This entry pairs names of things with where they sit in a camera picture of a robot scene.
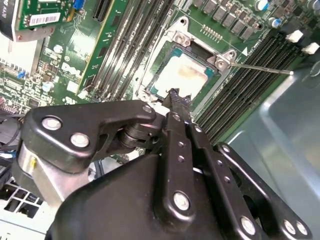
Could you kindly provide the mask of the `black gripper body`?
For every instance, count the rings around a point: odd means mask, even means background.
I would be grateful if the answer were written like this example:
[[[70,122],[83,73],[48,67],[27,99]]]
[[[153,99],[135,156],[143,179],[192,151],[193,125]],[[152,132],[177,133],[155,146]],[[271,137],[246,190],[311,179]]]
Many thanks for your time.
[[[74,191],[51,240],[223,240],[203,173],[190,152],[147,154]]]

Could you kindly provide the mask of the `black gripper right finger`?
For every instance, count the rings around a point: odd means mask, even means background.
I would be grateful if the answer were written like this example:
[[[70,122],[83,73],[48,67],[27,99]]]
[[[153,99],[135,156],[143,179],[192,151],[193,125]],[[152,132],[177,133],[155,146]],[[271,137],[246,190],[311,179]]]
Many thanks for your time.
[[[201,127],[187,121],[195,164],[204,175],[218,225],[227,240],[311,240],[304,221],[236,153],[212,146]]]

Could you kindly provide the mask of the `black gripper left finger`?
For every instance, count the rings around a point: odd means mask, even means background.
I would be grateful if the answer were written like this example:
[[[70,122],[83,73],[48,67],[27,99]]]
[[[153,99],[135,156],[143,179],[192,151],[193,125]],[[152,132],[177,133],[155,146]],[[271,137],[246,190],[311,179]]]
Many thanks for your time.
[[[34,108],[24,119],[17,165],[55,219],[73,192],[138,157],[192,154],[190,101],[171,89],[162,104],[166,114],[141,100]]]

